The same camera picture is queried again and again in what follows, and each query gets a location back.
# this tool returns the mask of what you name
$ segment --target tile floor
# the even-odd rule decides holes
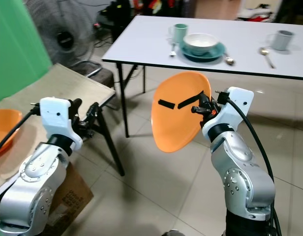
[[[93,56],[101,61],[108,49]],[[113,64],[102,63],[111,69]],[[225,203],[220,177],[212,167],[209,142],[201,134],[175,153],[157,149],[152,137],[151,107],[157,86],[181,70],[147,68],[147,93],[141,75],[125,93],[128,127],[121,110],[104,109],[126,175],[120,177],[104,139],[97,135],[75,153],[72,162],[94,198],[65,232],[66,236],[160,236],[177,228],[187,236],[220,236]],[[303,236],[303,81],[205,72],[213,90],[238,86],[255,92],[249,112],[275,175],[276,199],[283,236]],[[265,167],[244,124],[238,130]]]

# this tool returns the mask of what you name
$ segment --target metal spoon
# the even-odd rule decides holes
[[[225,55],[225,62],[228,64],[228,65],[233,65],[235,64],[235,60],[233,60],[227,53],[224,53]]]
[[[176,55],[175,46],[176,44],[172,43],[171,53],[169,54],[172,58]]]
[[[271,62],[271,60],[270,60],[270,58],[269,58],[269,51],[266,49],[266,48],[260,48],[260,53],[263,55],[263,56],[265,56],[265,58],[266,58],[266,61],[268,62],[268,64],[270,65],[270,67],[272,68],[272,69],[275,69],[275,66],[273,65],[273,63]]]

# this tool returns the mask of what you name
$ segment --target bowl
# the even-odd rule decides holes
[[[192,33],[183,38],[186,48],[194,55],[200,56],[216,46],[217,38],[206,33]]]
[[[20,111],[11,109],[0,110],[0,142],[21,119],[22,113]],[[19,129],[17,129],[12,136],[9,137],[5,144],[0,148],[0,152],[5,150],[11,144],[18,130]]]

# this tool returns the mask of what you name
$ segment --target white table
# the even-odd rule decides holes
[[[168,28],[177,23],[187,24],[188,33],[204,32],[217,37],[226,46],[227,53],[235,59],[235,65],[227,65],[222,58],[211,62],[192,62],[177,47],[177,56],[169,57],[171,44]],[[276,66],[276,69],[271,69],[258,50],[269,46],[278,30],[291,31],[295,36],[289,51],[270,49],[270,58]],[[120,81],[123,80],[122,63],[303,80],[303,26],[136,16],[102,60],[117,64]],[[122,83],[120,85],[125,133],[128,136],[124,86]]]
[[[102,107],[114,95],[113,89],[56,64],[35,83],[3,99],[0,102],[0,109],[16,109],[24,115],[32,109],[31,102],[39,102],[43,97],[54,96],[71,100],[81,98],[83,103],[79,108],[79,114],[83,118],[91,104],[98,102]],[[40,142],[44,141],[46,141],[46,131],[42,126],[41,117],[30,117],[21,126],[12,147],[0,156],[0,195],[17,179],[18,169],[23,160],[33,153]],[[112,144],[114,150],[111,149],[111,143],[108,145],[111,153],[114,151],[116,153],[114,145]]]

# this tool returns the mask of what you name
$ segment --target teal plate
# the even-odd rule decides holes
[[[184,45],[184,43],[180,44],[180,49],[182,53],[189,59],[194,60],[213,60],[217,59],[218,57],[222,56],[226,48],[222,43],[218,43],[215,47],[210,49],[208,52],[204,53],[203,55],[197,56],[192,54]]]

